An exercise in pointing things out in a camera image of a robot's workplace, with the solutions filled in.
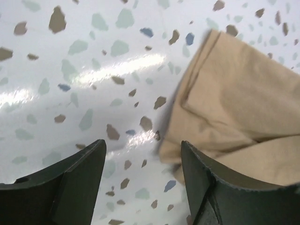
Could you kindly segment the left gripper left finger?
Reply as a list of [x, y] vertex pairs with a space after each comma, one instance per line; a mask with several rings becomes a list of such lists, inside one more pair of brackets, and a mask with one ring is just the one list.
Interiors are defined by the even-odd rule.
[[96, 140], [47, 168], [0, 185], [2, 225], [91, 224], [106, 143]]

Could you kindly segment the beige t shirt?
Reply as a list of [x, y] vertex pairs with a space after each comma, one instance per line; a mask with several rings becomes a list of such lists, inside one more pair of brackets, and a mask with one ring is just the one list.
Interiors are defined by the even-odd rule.
[[239, 39], [211, 30], [187, 68], [159, 149], [184, 183], [180, 143], [281, 186], [300, 180], [300, 76]]

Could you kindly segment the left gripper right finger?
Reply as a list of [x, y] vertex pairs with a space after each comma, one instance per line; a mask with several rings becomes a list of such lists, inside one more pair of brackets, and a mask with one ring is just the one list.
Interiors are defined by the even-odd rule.
[[299, 183], [250, 178], [181, 143], [182, 169], [194, 225], [298, 225]]

